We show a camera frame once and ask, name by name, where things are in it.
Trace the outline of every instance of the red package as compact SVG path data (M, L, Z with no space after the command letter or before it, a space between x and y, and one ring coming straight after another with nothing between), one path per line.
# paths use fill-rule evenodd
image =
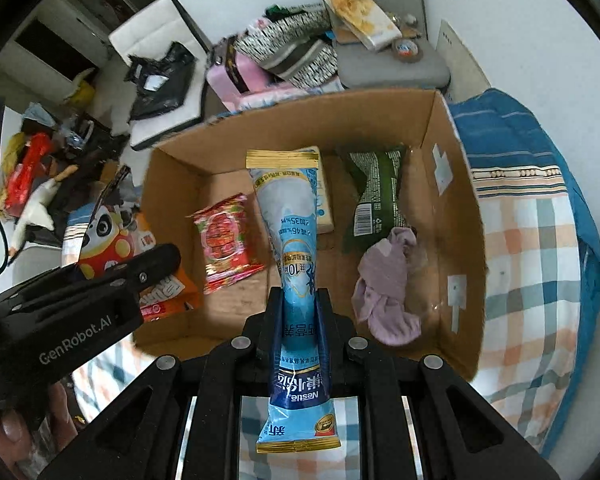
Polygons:
M246 247L246 201L238 193L192 215L205 252L205 294L264 269Z
M11 216L19 217L29 199L36 170L40 160L51 151L51 139L47 134L35 134L29 141L29 148L22 164L17 165L7 182L7 197L4 208Z

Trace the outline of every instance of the cable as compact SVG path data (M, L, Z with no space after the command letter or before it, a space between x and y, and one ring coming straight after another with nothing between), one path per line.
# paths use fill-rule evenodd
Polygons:
M9 261L9 243L7 242L7 235L4 233L4 227L2 227L2 222L0 222L0 234L2 235L2 243L4 245L4 261L0 266L0 275L4 272L4 269L7 268L7 263Z

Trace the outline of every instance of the barcode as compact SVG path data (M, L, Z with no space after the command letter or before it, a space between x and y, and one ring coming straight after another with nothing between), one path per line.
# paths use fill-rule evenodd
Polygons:
M373 234L371 223L371 204L359 204L353 219L353 235L362 236Z

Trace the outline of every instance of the plastic bag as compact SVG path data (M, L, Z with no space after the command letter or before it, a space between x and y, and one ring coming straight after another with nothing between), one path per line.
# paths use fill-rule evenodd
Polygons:
M182 106L191 85L196 58L174 41L160 60L129 56L131 67L125 81L136 84L138 96L129 119L139 121L171 112Z
M22 114L22 120L25 119L31 119L49 128L56 126L56 120L40 103L29 103L29 107Z
M245 202L247 196L238 193L193 215L205 253L205 294L264 269L247 245Z

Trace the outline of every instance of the pink box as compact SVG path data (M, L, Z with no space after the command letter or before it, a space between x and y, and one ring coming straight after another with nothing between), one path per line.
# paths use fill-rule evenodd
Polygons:
M235 40L232 36L214 47L212 64L206 72L206 80L230 112L236 111L243 94L260 92L272 81L269 72L234 48Z

